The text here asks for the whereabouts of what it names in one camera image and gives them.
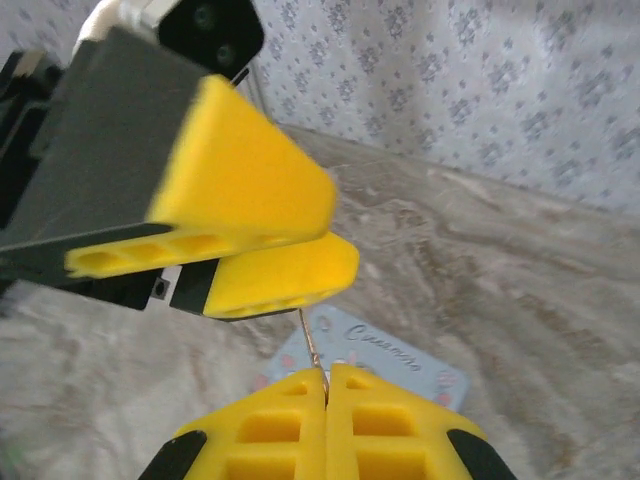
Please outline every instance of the yellow gripper base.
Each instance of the yellow gripper base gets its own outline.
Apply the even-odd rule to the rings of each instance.
[[[310,241],[329,228],[331,178],[222,76],[201,81],[146,223],[168,233],[67,252],[104,278]]]
[[[358,250],[329,232],[306,243],[220,260],[203,315],[241,318],[324,300],[351,286]]]
[[[185,480],[472,480],[447,438],[466,418],[350,365],[309,369],[209,416]]]

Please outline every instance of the light blue card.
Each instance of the light blue card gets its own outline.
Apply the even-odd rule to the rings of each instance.
[[[460,409],[469,390],[464,372],[330,305],[314,308],[308,319],[326,369],[335,362],[355,365],[451,410]],[[310,366],[299,328],[256,378],[254,388],[258,390]]]

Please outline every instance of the patterned wall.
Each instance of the patterned wall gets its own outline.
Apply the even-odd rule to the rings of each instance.
[[[95,0],[3,0],[66,61]],[[256,0],[281,122],[640,214],[639,0]]]

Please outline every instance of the camera lens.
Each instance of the camera lens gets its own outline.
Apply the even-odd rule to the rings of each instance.
[[[216,52],[216,60],[218,60],[218,63],[222,67],[230,66],[235,59],[236,59],[236,51],[229,44],[222,45]]]
[[[213,6],[207,3],[199,5],[193,12],[193,22],[198,29],[204,32],[213,30],[216,24],[216,13]]]

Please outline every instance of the thin wire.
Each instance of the thin wire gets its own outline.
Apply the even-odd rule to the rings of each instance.
[[[309,357],[311,358],[311,365],[314,368],[319,368],[322,371],[322,386],[324,388],[324,399],[325,405],[329,401],[329,380],[327,380],[327,374],[322,368],[322,364],[320,363],[320,355],[318,355],[318,351],[316,350],[315,343],[313,343],[313,337],[311,336],[311,329],[309,328],[309,323],[307,322],[306,317],[304,316],[304,312],[301,308],[298,309],[298,315],[300,315],[300,322],[302,323],[302,331],[304,332],[304,339],[307,343],[307,350],[309,351]]]

